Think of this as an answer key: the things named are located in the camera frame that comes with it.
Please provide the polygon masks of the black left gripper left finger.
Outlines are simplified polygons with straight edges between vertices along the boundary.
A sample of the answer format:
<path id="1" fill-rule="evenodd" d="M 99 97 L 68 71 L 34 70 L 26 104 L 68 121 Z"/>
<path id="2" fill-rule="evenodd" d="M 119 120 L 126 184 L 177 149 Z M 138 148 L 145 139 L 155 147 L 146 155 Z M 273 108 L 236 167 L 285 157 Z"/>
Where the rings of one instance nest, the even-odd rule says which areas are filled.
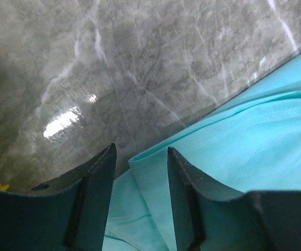
<path id="1" fill-rule="evenodd" d="M 0 189 L 0 250 L 101 250 L 116 158 L 111 144 L 30 190 Z"/>

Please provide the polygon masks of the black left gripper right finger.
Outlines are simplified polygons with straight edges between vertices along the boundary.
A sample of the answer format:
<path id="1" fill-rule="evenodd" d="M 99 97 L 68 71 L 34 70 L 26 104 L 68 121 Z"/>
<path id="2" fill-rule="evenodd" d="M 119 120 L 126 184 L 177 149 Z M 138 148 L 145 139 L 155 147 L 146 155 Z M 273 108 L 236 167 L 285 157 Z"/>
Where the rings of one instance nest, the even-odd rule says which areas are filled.
<path id="1" fill-rule="evenodd" d="M 178 250 L 301 250 L 301 191 L 239 192 L 168 148 Z"/>

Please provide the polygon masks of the mint green polo shirt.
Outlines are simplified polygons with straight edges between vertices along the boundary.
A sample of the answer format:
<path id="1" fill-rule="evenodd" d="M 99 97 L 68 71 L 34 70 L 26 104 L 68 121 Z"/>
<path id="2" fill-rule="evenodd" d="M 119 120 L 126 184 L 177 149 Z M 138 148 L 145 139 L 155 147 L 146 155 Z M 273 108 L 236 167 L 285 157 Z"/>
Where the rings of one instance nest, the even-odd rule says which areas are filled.
<path id="1" fill-rule="evenodd" d="M 239 192 L 301 191 L 301 54 L 206 118 L 129 160 L 103 250 L 178 250 L 168 148 Z"/>

